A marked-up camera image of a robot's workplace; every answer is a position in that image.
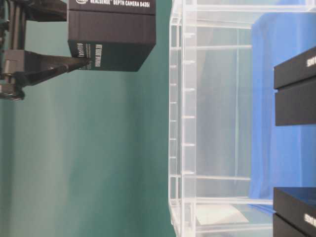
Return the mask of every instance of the blue cloth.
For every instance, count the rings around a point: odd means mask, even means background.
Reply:
[[[292,4],[283,0],[280,4]],[[315,13],[268,13],[252,27],[253,125],[250,197],[273,187],[316,186],[316,126],[275,126],[273,68],[316,46]]]

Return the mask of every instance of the metal bracket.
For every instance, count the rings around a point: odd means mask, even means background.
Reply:
[[[64,2],[60,0],[6,1],[9,21],[0,24],[0,46],[4,44],[5,31],[10,32],[10,39],[8,50],[4,53],[4,69],[0,79],[5,80],[5,83],[0,83],[0,98],[23,100],[25,97],[23,87],[37,85],[89,64],[90,59],[86,58],[41,55],[24,50],[27,20],[66,21],[67,5]]]

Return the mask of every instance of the black box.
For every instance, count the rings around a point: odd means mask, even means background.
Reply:
[[[72,56],[91,58],[87,70],[138,71],[156,44],[155,11],[155,0],[70,0]]]
[[[316,123],[316,47],[275,67],[276,125]]]
[[[307,237],[278,214],[273,215],[273,237]]]
[[[316,236],[316,188],[275,188],[274,210],[309,236]]]

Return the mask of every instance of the green backdrop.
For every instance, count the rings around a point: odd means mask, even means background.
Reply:
[[[0,102],[2,237],[173,237],[167,206],[168,21],[138,73],[76,71]],[[67,23],[26,49],[69,56]]]

